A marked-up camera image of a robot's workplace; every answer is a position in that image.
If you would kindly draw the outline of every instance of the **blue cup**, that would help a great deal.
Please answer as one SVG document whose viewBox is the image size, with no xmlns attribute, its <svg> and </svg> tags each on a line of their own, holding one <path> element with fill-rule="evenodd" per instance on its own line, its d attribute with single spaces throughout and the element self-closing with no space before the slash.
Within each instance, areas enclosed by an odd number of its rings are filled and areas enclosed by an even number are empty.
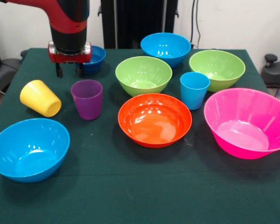
<svg viewBox="0 0 280 224">
<path fill-rule="evenodd" d="M 201 107 L 210 79 L 199 72 L 187 72 L 181 76 L 182 102 L 190 109 Z"/>
</svg>

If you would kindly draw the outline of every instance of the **yellow cup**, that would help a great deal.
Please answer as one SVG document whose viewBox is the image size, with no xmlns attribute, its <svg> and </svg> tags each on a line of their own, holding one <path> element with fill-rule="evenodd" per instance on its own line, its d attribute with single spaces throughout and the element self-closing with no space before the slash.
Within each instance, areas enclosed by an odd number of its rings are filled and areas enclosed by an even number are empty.
<svg viewBox="0 0 280 224">
<path fill-rule="evenodd" d="M 47 118 L 53 117 L 61 108 L 61 100 L 41 80 L 27 83 L 20 93 L 20 101 Z"/>
</svg>

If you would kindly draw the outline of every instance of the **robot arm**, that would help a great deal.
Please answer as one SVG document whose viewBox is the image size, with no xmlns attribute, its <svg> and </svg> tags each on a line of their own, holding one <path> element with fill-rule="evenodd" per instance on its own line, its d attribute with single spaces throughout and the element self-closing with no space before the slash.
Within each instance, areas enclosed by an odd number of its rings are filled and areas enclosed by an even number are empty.
<svg viewBox="0 0 280 224">
<path fill-rule="evenodd" d="M 0 0 L 43 9 L 49 18 L 53 41 L 49 57 L 56 63 L 57 76 L 62 77 L 59 63 L 83 63 L 91 59 L 91 45 L 86 42 L 89 0 Z"/>
</svg>

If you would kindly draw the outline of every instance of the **bowl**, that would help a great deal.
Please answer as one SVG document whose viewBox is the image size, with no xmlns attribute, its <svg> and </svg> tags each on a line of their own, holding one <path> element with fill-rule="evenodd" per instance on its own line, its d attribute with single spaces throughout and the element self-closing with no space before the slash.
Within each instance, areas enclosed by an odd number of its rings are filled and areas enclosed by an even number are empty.
<svg viewBox="0 0 280 224">
<path fill-rule="evenodd" d="M 91 50 L 92 55 L 90 62 L 83 63 L 83 69 L 85 73 L 97 72 L 100 69 L 106 57 L 106 51 L 103 48 L 100 48 L 99 46 L 92 45 Z"/>
<path fill-rule="evenodd" d="M 190 68 L 210 79 L 208 91 L 217 92 L 235 84 L 245 72 L 244 62 L 222 50 L 199 51 L 190 58 Z"/>
<path fill-rule="evenodd" d="M 51 176 L 70 145 L 66 128 L 51 119 L 28 119 L 0 133 L 0 174 L 19 182 Z"/>
<path fill-rule="evenodd" d="M 137 56 L 122 61 L 115 74 L 122 88 L 134 97 L 162 92 L 172 77 L 172 70 L 161 59 Z"/>
<path fill-rule="evenodd" d="M 172 33 L 148 35 L 140 45 L 145 55 L 160 58 L 171 68 L 176 68 L 191 50 L 191 43 L 186 38 Z"/>
<path fill-rule="evenodd" d="M 119 113 L 122 131 L 148 148 L 162 148 L 181 139 L 192 125 L 192 116 L 180 100 L 165 94 L 148 93 L 126 101 Z"/>
<path fill-rule="evenodd" d="M 218 145 L 241 159 L 257 159 L 280 150 L 280 101 L 252 89 L 231 88 L 213 94 L 204 116 Z"/>
</svg>

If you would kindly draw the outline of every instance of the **cup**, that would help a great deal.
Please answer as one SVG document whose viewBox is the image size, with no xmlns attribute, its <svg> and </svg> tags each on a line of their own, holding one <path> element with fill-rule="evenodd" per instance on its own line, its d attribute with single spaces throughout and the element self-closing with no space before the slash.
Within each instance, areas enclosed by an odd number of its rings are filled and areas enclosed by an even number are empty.
<svg viewBox="0 0 280 224">
<path fill-rule="evenodd" d="M 92 79 L 78 81 L 70 92 L 81 118 L 93 120 L 100 116 L 103 94 L 101 83 Z"/>
<path fill-rule="evenodd" d="M 197 110 L 201 107 L 210 79 L 199 72 L 187 72 L 181 76 L 182 102 L 190 109 Z"/>
<path fill-rule="evenodd" d="M 47 118 L 53 117 L 61 108 L 61 100 L 41 80 L 27 83 L 21 90 L 20 101 Z"/>
</svg>

